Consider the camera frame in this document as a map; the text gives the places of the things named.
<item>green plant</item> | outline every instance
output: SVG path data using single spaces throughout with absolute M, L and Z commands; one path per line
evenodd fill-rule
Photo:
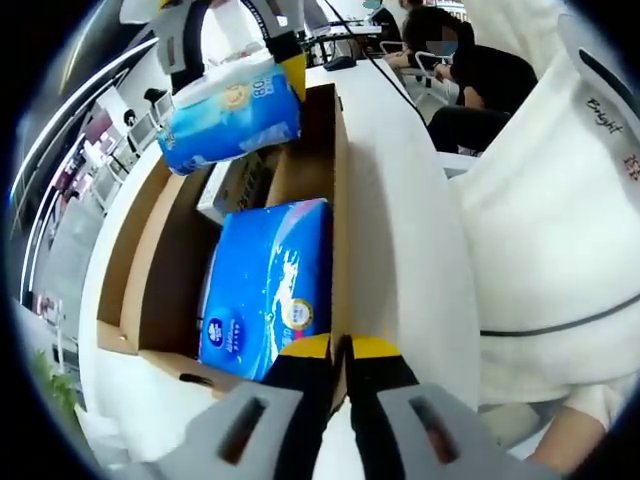
M 53 373 L 45 352 L 39 350 L 34 359 L 34 371 L 45 392 L 53 398 L 55 404 L 69 418 L 75 418 L 74 407 L 77 403 L 76 392 L 69 375 Z

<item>black shirt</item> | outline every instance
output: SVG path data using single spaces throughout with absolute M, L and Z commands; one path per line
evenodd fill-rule
M 381 37 L 382 40 L 400 42 L 402 37 L 400 36 L 400 29 L 396 23 L 396 19 L 393 14 L 386 8 L 380 8 L 371 17 L 371 23 L 382 27 Z
M 472 87 L 484 106 L 514 114 L 538 83 L 525 60 L 480 45 L 459 48 L 453 57 L 451 76 L 460 88 Z

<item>white countertop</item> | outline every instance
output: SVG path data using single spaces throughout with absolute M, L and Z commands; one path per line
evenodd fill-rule
M 382 27 L 378 25 L 349 25 L 348 32 L 347 29 L 342 25 L 336 25 L 329 28 L 320 28 L 318 30 L 314 30 L 311 34 L 318 38 L 324 37 L 337 37 L 340 35 L 377 35 L 382 33 Z
M 391 70 L 382 64 L 385 71 Z M 417 114 L 367 62 L 307 72 L 335 83 L 351 148 L 350 205 L 355 331 L 398 344 L 421 381 L 474 405 L 477 319 L 461 221 L 435 149 Z M 187 423 L 214 403 L 146 360 L 99 350 L 96 312 L 113 248 L 142 179 L 160 155 L 148 148 L 116 197 L 89 264 L 80 313 L 80 371 L 90 413 L 115 419 L 133 460 L 174 448 Z

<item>tissue package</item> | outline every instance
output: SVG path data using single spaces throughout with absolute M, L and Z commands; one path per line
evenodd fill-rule
M 227 215 L 205 298 L 199 360 L 260 381 L 280 350 L 331 324 L 326 200 Z
M 199 81 L 205 83 L 207 78 Z M 299 136 L 298 100 L 282 67 L 274 65 L 267 72 L 214 88 L 194 104 L 176 104 L 158 143 L 169 169 L 188 175 L 204 165 Z

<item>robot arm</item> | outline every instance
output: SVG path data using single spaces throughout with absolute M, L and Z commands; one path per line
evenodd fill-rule
M 305 58 L 296 34 L 304 32 L 301 0 L 241 0 L 255 17 L 265 44 L 276 63 L 285 69 L 289 83 L 303 101 Z M 204 74 L 200 35 L 210 0 L 162 0 L 150 24 L 159 39 L 158 58 L 171 75 L 173 93 Z M 287 17 L 280 26 L 276 14 Z

